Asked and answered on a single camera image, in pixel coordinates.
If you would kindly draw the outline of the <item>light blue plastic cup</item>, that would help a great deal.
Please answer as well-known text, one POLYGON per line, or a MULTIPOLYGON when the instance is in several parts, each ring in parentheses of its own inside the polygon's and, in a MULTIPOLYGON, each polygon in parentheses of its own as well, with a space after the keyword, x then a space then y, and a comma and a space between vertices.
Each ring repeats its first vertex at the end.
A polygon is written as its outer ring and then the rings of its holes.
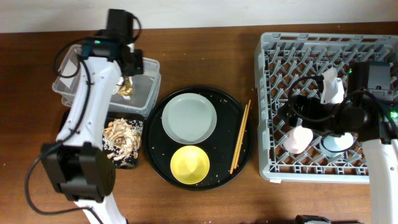
POLYGON ((319 148, 327 157, 335 157, 344 153, 344 150, 354 144, 354 137, 351 133, 345 133, 340 137, 324 134, 321 138, 319 148))

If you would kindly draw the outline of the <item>pink plastic cup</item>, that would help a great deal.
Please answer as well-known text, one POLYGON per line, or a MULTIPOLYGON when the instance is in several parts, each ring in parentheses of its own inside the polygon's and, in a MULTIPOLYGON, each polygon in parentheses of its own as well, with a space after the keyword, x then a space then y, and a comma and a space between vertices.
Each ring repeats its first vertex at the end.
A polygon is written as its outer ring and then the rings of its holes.
POLYGON ((313 131, 309 128, 296 126, 286 134, 287 139, 282 144, 284 149, 292 154, 302 153, 313 139, 313 131))

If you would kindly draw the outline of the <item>gold foil wrapper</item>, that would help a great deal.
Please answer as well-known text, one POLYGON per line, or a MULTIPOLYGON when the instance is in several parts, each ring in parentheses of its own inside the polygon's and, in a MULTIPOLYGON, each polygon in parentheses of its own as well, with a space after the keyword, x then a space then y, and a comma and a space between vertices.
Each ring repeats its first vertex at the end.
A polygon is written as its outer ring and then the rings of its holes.
POLYGON ((114 90, 114 95, 120 95, 125 100, 130 100, 134 94, 134 85, 131 77, 121 77, 116 84, 114 90))

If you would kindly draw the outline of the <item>grey round plate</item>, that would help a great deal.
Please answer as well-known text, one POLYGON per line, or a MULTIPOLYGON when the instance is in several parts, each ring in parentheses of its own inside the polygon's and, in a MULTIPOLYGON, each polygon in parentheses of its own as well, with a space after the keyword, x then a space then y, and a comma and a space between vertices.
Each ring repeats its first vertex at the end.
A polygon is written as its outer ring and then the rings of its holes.
POLYGON ((168 137, 181 144, 198 144, 208 139, 216 128, 213 104, 196 93, 172 97, 162 112, 162 126, 168 137))

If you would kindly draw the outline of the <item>yellow bowl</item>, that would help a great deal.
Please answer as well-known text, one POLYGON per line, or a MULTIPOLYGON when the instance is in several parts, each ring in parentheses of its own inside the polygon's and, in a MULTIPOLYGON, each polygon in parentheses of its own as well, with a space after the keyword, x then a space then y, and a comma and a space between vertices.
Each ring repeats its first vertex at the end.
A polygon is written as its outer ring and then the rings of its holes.
POLYGON ((210 171, 210 159, 198 146, 184 146, 176 150, 170 160, 174 178, 186 185, 201 182, 210 171))

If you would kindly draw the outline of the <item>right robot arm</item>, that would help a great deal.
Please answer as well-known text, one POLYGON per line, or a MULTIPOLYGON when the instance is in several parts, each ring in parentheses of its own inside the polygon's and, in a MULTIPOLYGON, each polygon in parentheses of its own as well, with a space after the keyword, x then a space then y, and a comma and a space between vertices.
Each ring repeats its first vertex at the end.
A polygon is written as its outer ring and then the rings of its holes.
POLYGON ((321 134, 320 148, 341 154, 361 143, 371 186, 374 223, 397 223, 397 101, 386 62, 354 63, 344 87, 337 70, 315 75, 319 98, 295 93, 292 82, 287 102, 277 114, 292 130, 283 147, 302 152, 314 132, 321 134))

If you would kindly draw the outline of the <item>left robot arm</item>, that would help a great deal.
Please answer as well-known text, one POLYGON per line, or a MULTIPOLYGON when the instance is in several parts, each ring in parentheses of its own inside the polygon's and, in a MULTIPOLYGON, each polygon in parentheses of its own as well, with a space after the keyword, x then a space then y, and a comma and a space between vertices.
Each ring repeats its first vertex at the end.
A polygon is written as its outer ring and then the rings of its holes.
POLYGON ((121 77, 141 75, 142 51, 133 47, 138 18, 110 9, 106 28, 81 39, 77 54, 78 88, 53 144, 43 144, 34 164, 42 163, 57 193, 76 204, 90 223, 127 223, 112 191, 116 168, 103 152, 102 137, 114 88, 121 77))

